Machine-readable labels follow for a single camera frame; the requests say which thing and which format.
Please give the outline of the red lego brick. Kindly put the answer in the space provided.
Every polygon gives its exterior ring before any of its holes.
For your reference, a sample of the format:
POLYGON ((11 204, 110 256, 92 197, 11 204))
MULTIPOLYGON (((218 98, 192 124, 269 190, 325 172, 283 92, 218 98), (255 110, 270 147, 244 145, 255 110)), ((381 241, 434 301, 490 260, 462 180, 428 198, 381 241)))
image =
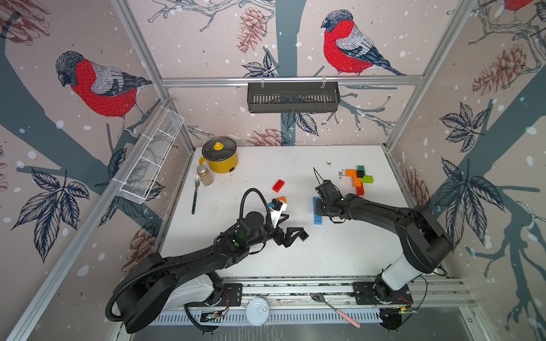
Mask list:
POLYGON ((357 194, 358 194, 359 196, 364 196, 364 195, 365 195, 365 190, 364 190, 363 184, 361 184, 359 187, 357 187, 356 190, 357 190, 357 194))
POLYGON ((272 187, 272 190, 276 193, 279 193, 283 189, 285 182, 283 180, 278 180, 277 183, 272 187))

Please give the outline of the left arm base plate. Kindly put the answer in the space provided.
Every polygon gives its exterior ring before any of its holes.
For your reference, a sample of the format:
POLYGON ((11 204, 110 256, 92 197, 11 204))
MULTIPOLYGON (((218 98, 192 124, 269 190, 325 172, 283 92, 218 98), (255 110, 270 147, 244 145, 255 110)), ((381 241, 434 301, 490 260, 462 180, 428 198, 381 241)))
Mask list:
POLYGON ((241 306, 243 298, 243 285, 240 283, 225 284, 223 292, 220 294, 214 291, 210 298, 207 298, 205 302, 189 303, 188 307, 239 307, 241 306))

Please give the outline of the red lego brick back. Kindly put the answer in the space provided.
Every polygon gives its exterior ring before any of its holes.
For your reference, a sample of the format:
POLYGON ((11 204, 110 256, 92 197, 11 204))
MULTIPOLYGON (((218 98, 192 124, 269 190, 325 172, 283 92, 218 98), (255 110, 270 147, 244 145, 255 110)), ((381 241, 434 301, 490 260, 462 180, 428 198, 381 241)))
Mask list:
POLYGON ((279 193, 283 189, 285 182, 283 180, 278 180, 277 183, 272 187, 272 190, 276 193, 279 193))

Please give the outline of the orange lego brick front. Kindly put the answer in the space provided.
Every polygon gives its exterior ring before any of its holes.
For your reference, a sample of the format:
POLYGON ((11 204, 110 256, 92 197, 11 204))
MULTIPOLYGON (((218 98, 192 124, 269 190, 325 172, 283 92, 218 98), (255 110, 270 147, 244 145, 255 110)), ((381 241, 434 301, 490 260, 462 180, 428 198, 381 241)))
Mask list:
POLYGON ((353 186, 355 188, 360 188, 362 186, 361 179, 357 177, 353 177, 353 186))

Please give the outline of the light blue lego brick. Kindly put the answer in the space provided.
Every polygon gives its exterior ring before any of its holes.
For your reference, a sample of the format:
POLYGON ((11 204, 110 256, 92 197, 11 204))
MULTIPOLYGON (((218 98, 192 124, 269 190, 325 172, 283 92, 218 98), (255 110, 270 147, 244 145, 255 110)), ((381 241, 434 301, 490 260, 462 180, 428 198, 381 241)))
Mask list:
POLYGON ((322 223, 323 223, 322 217, 317 214, 314 214, 314 225, 322 225, 322 223))

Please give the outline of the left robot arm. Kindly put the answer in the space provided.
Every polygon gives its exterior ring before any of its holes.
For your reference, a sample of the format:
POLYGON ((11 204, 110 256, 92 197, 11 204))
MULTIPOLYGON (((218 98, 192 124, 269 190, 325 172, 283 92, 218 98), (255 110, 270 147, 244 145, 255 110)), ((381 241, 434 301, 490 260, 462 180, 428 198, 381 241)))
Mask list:
POLYGON ((302 227, 280 227, 289 215, 280 213, 274 220, 276 201, 264 203, 264 213, 245 213, 245 202, 244 198, 240 202, 236 222, 210 247, 177 257, 162 257, 157 251, 148 254, 112 292, 105 307, 106 319, 123 323, 129 334, 138 332, 160 315, 170 295, 185 283, 205 275, 213 282, 213 294, 221 296, 218 270, 254 255, 254 246, 264 248, 270 240, 288 248, 296 239, 308 238, 302 227))

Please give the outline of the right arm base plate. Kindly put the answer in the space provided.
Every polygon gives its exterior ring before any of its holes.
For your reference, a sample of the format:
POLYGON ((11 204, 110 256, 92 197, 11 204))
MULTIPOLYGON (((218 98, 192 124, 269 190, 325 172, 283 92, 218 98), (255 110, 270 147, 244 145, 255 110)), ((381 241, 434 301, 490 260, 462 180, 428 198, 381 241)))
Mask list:
POLYGON ((409 286, 394 291, 386 284, 375 282, 353 282, 352 297, 358 305, 412 305, 414 303, 409 286))

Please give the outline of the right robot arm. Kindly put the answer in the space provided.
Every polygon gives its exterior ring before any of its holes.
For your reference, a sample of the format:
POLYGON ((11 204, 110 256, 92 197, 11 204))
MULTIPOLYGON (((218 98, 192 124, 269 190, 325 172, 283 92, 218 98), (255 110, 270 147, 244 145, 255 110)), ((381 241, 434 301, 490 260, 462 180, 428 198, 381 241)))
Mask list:
POLYGON ((319 194, 316 215, 329 217, 335 224, 347 220, 370 223, 398 236, 402 256, 374 282, 375 298, 382 303, 391 303, 409 282, 434 272, 453 251, 453 239, 425 206, 393 207, 352 193, 344 196, 330 180, 322 181, 315 190, 319 194))

